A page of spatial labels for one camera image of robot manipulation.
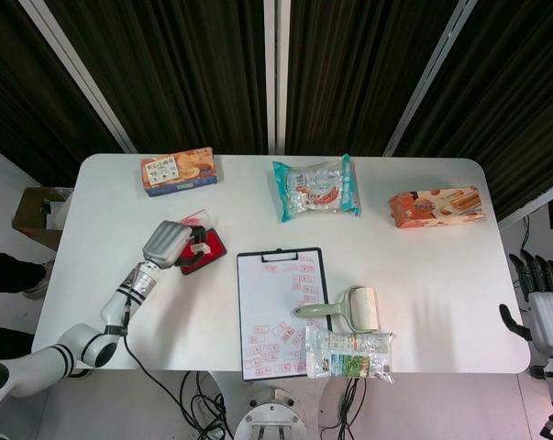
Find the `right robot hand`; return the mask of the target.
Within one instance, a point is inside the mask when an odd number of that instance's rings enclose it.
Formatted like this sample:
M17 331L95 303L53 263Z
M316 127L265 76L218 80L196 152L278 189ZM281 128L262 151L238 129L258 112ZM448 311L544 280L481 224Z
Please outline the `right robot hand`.
M507 305L499 305L505 327L513 334L532 342L543 355L553 358L553 261L531 255L524 249L520 257L510 254L518 275L523 298L529 307L532 326L515 321Z

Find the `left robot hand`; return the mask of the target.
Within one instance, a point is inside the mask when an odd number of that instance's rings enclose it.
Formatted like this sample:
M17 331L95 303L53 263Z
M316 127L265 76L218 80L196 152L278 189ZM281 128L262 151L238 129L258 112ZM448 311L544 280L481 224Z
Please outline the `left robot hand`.
M203 226L165 220L144 245L142 254L146 262L160 270L177 267L186 275L212 252Z

